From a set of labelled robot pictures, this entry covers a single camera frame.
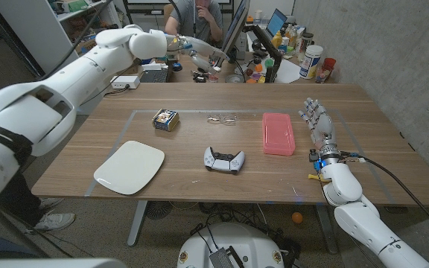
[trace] desk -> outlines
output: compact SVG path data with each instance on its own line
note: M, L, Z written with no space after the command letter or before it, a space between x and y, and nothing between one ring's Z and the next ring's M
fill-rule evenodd
M384 165L429 205L429 167L414 152L361 87L342 84L141 84L137 90L104 98L32 188L39 197L91 197L200 202L325 202L308 161L313 147L298 108L319 98L335 122L340 150L359 152ZM180 114L173 132L155 130L151 118L160 108ZM264 112L290 115L296 150L292 156L262 151ZM206 122L208 114L234 113L235 126ZM124 196L99 185L94 171L129 140L165 152L157 175L140 192ZM221 153L246 153L237 176L208 172L208 146ZM378 205L415 205L396 182L372 166L349 163L363 193Z

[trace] power strip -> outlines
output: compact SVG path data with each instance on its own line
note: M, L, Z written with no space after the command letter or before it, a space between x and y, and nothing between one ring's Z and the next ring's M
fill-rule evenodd
M140 84L140 79L137 75L123 75L113 77L110 82L114 89L125 89L127 85L129 89L136 89Z

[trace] white plate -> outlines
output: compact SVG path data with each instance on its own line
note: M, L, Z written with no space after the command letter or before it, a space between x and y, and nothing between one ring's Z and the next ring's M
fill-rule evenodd
M164 158L161 150L127 141L94 172L94 179L114 192L134 194L155 176Z

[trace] eyeglasses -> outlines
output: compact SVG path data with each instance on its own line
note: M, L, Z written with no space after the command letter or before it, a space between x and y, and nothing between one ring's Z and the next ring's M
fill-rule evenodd
M225 124L226 126L236 125L236 115L208 115L208 122L211 124Z

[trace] sneaker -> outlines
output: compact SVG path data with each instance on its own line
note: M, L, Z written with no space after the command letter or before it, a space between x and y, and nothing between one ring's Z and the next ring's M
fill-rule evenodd
M51 231L61 230L71 225L75 220L74 213L65 214L51 214L52 211L48 212L42 219L34 226L38 231Z
M52 208L53 206L59 204L64 200L63 198L39 198L39 199L41 200L39 209Z

